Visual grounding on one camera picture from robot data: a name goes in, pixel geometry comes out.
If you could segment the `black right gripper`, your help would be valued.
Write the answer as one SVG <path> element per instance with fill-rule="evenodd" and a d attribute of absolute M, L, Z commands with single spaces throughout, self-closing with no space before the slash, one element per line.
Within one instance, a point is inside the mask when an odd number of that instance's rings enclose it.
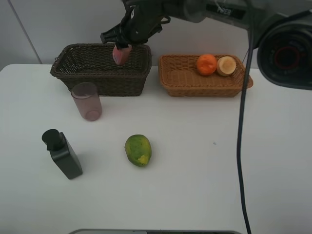
<path fill-rule="evenodd" d="M 162 19 L 163 15 L 153 7 L 132 6 L 119 24 L 101 33 L 100 39 L 104 44 L 114 43 L 117 49 L 145 44 L 151 36 L 162 30 Z"/>

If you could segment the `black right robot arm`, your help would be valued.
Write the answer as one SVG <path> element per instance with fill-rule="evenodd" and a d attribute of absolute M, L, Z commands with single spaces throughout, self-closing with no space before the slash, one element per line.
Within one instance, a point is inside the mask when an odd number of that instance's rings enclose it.
<path fill-rule="evenodd" d="M 177 18 L 211 18 L 246 29 L 262 75 L 282 87 L 312 87 L 312 3 L 309 0 L 126 0 L 121 22 L 100 36 L 118 48 L 144 44 Z"/>

